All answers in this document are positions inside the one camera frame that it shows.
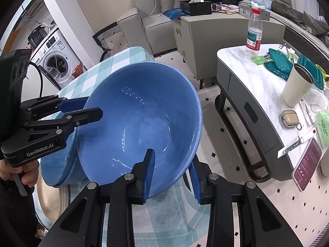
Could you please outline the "person's hand on trigger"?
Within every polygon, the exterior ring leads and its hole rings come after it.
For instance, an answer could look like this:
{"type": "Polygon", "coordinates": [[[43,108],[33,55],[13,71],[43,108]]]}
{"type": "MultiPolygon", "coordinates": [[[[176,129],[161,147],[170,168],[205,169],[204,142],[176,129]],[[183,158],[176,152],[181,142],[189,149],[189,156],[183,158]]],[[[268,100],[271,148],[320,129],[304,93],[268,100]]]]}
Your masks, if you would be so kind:
{"type": "Polygon", "coordinates": [[[38,160],[24,164],[23,166],[17,168],[10,166],[6,160],[1,160],[0,175],[1,179],[7,181],[13,180],[13,174],[20,174],[23,172],[23,176],[21,178],[22,183],[24,185],[28,185],[28,187],[32,187],[37,183],[38,180],[38,168],[38,160]]]}

